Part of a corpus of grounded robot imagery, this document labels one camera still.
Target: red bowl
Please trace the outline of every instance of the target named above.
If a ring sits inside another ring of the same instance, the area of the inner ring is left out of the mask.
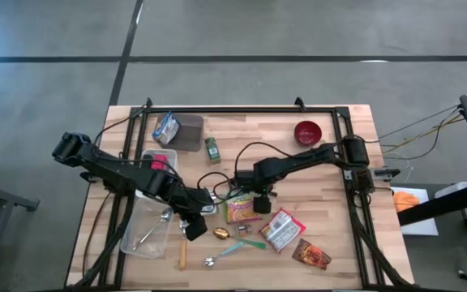
[[[317,144],[322,138],[322,130],[312,121],[302,121],[295,126],[295,140],[302,146]]]

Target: red snack packet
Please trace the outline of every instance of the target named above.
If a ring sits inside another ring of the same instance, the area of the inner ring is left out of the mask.
[[[331,257],[329,255],[304,239],[300,239],[292,257],[304,264],[319,267],[322,270],[326,270],[328,264],[331,263]]]
[[[260,233],[275,247],[276,251],[281,253],[284,247],[305,229],[306,227],[302,223],[280,208]]]

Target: metal spoon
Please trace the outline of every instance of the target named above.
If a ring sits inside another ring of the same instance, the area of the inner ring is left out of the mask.
[[[219,255],[210,256],[210,257],[204,259],[203,264],[206,265],[207,267],[212,267],[214,264],[216,264],[216,261],[219,258],[228,255],[230,252],[237,250],[239,247],[242,247],[243,245],[244,245],[244,242],[235,243],[233,246],[227,248],[226,250],[224,250]]]
[[[172,209],[171,208],[167,208],[167,209],[163,210],[163,212],[160,215],[160,220],[158,221],[158,223],[156,223],[154,225],[154,227],[152,227],[149,230],[149,232],[147,232],[147,234],[145,234],[145,236],[142,239],[140,239],[140,241],[138,243],[136,243],[136,245],[133,247],[133,251],[135,251],[142,243],[144,243],[145,239],[147,239],[147,237],[149,235],[151,235],[151,233],[154,231],[154,229],[156,229],[161,223],[168,222],[171,217],[172,217]]]

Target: small gold object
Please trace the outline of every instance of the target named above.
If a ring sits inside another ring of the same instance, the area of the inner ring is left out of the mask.
[[[214,229],[214,235],[218,238],[218,239],[227,239],[230,234],[228,233],[228,230],[224,229],[224,228],[221,228],[221,227],[217,227]]]

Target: brown snack packet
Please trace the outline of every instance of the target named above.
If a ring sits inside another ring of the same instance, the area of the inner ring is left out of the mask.
[[[292,257],[304,264],[320,267],[322,270],[326,270],[331,263],[329,255],[304,239],[300,239]]]

